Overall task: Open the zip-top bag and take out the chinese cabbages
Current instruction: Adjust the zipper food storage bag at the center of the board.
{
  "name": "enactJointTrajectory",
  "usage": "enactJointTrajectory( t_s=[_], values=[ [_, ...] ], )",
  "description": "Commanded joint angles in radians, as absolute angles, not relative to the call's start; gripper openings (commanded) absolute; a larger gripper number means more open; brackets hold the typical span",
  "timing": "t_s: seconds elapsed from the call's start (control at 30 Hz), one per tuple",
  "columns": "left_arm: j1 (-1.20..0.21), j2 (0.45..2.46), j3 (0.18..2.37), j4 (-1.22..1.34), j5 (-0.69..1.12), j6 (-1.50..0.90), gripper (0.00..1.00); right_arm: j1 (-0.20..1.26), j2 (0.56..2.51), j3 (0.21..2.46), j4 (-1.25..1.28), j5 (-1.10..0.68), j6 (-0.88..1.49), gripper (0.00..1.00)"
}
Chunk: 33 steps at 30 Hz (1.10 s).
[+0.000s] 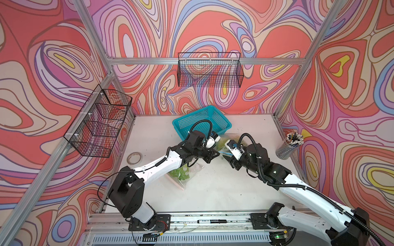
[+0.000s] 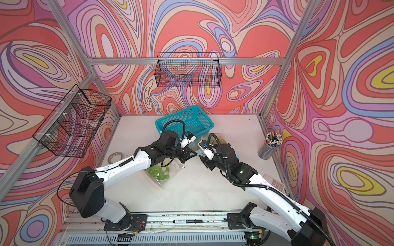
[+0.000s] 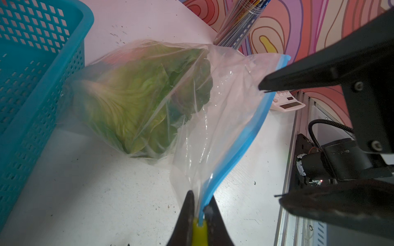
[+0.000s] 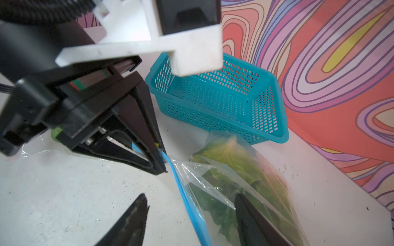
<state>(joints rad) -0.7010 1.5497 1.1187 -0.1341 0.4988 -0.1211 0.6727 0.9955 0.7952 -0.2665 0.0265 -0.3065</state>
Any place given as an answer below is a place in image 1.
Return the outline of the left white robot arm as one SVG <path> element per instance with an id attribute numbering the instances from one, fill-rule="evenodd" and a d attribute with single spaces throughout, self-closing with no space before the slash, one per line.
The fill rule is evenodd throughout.
<path id="1" fill-rule="evenodd" d="M 208 137 L 193 130 L 178 145 L 169 147 L 166 154 L 142 167 L 122 168 L 108 191 L 108 198 L 124 218 L 135 218 L 143 224 L 153 223 L 157 213 L 144 201 L 145 187 L 167 173 L 189 164 L 192 160 L 210 163 L 219 156 L 214 146 L 220 140 L 217 133 Z"/>

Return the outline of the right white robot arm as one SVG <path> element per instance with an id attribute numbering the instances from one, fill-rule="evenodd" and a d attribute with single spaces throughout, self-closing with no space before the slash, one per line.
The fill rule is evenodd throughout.
<path id="1" fill-rule="evenodd" d="M 361 208 L 342 205 L 293 174 L 284 166 L 271 162 L 260 144 L 244 146 L 229 140 L 225 148 L 232 154 L 225 159 L 232 168 L 257 174 L 267 186 L 303 204 L 315 215 L 305 214 L 284 204 L 274 203 L 266 212 L 267 224 L 273 228 L 291 227 L 329 242 L 332 246 L 365 246 L 370 238 L 383 246 L 383 240 L 369 227 L 369 214 Z"/>

